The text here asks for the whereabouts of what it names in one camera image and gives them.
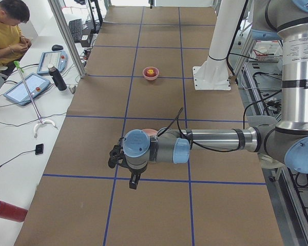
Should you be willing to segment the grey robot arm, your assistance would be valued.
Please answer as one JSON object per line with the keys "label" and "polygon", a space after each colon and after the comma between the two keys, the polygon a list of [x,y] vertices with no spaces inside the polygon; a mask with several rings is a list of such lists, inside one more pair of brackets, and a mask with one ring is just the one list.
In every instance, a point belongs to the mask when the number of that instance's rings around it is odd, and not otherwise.
{"label": "grey robot arm", "polygon": [[186,163],[194,147],[259,152],[308,174],[308,1],[256,1],[253,30],[274,32],[283,41],[280,121],[231,130],[163,128],[152,136],[132,130],[120,141],[130,188],[137,188],[149,162]]}

